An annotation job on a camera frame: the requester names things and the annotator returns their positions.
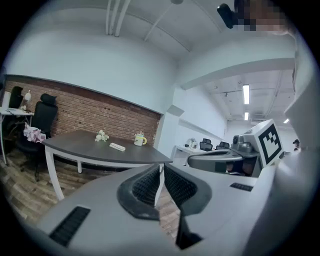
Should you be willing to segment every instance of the white mug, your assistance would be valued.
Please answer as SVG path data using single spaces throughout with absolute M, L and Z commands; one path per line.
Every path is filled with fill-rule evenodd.
M 134 145 L 142 146 L 147 143 L 147 139 L 144 137 L 143 134 L 136 134 L 134 139 Z

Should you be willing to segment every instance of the ceiling light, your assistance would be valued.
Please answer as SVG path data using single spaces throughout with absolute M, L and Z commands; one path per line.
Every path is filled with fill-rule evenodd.
M 250 102 L 249 84 L 245 84 L 242 88 L 243 88 L 244 104 L 249 104 Z

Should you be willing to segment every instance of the brick wall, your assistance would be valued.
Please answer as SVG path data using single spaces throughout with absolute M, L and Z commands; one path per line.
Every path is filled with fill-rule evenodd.
M 154 144 L 161 116 L 156 112 L 69 84 L 8 75 L 5 90 L 11 92 L 14 86 L 23 88 L 22 95 L 31 91 L 31 101 L 27 104 L 31 111 L 35 110 L 42 94 L 57 96 L 53 136 L 79 129 L 93 132 L 102 129 L 109 136 L 133 140 L 134 134 L 143 131 L 148 143 Z

